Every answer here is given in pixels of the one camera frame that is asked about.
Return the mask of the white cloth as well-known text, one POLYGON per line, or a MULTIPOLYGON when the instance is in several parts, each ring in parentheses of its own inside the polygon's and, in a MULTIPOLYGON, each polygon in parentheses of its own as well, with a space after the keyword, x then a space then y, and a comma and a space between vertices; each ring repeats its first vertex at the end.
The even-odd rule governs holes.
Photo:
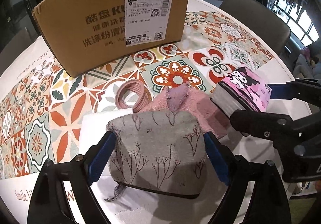
POLYGON ((79 151, 86 152, 92 145, 96 145, 105 134, 110 121, 132 113, 132 108, 126 108, 85 115, 80 128, 79 151))

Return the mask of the pink Kuromi tissue pack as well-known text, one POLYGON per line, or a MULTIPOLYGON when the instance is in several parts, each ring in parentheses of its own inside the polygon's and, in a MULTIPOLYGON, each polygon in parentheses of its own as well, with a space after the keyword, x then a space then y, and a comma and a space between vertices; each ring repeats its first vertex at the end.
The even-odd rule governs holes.
POLYGON ((227 116, 236 110, 265 112, 272 89, 247 67, 239 67, 216 84, 211 101, 227 116))

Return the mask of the grey floral lifestyle pouch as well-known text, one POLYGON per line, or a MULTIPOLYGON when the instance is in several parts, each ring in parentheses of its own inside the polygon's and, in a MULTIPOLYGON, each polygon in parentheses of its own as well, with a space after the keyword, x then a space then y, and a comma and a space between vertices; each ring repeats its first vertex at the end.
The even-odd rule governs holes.
POLYGON ((116 135, 108 164, 117 183, 184 199, 200 195, 207 156, 200 124, 191 113, 133 113, 110 121, 106 129, 116 135))

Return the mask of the grey dining chair right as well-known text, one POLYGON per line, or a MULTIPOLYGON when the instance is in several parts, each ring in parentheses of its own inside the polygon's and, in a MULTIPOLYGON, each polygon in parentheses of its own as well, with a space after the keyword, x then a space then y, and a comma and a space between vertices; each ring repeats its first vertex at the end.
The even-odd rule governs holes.
POLYGON ((220 9, 256 33, 277 55, 284 52, 291 30, 261 3, 256 0, 224 0, 220 9))

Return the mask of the patterned tile tablecloth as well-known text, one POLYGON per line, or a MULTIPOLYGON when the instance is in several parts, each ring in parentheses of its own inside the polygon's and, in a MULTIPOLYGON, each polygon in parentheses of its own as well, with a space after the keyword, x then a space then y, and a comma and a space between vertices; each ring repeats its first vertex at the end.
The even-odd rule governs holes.
MULTIPOLYGON (((189 0, 182 41, 139 51, 77 78, 71 78, 38 39, 1 75, 1 198, 18 223, 27 223, 30 198, 40 167, 48 158, 67 162, 79 151, 85 115, 117 110, 116 91, 128 80, 144 82, 153 100, 166 86, 188 79, 193 87, 213 93, 222 69, 249 65, 270 83, 293 80, 275 52, 230 15, 203 0, 189 0)), ((243 137, 232 128, 222 143, 247 160, 282 165, 271 142, 243 137)), ((184 200, 126 189, 107 204, 100 187, 113 193, 108 168, 92 186, 107 204, 112 223, 207 223, 226 187, 213 169, 199 198, 184 200)))

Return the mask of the mauve pink towel cloth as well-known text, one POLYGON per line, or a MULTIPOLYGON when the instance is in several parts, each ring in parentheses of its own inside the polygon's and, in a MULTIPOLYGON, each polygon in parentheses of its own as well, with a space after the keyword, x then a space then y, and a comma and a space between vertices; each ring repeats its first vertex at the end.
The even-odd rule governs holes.
POLYGON ((175 88, 165 87, 141 112, 156 110, 188 111, 197 118, 203 133, 213 132, 218 139, 227 135, 230 126, 228 117, 210 96, 187 83, 175 88))

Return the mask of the window with frames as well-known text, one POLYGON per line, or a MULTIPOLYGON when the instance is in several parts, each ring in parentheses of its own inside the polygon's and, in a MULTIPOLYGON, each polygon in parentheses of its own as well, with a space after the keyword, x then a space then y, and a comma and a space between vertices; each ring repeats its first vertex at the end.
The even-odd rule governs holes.
POLYGON ((269 9, 285 22, 292 34, 308 46, 319 39, 317 28, 306 10, 305 0, 270 0, 269 9))

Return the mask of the brown cardboard box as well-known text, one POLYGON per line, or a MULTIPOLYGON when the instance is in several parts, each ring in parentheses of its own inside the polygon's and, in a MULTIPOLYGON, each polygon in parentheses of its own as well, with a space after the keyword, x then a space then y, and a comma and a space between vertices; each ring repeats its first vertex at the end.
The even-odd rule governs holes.
POLYGON ((188 0, 44 0, 33 18, 72 77, 182 38, 188 0))

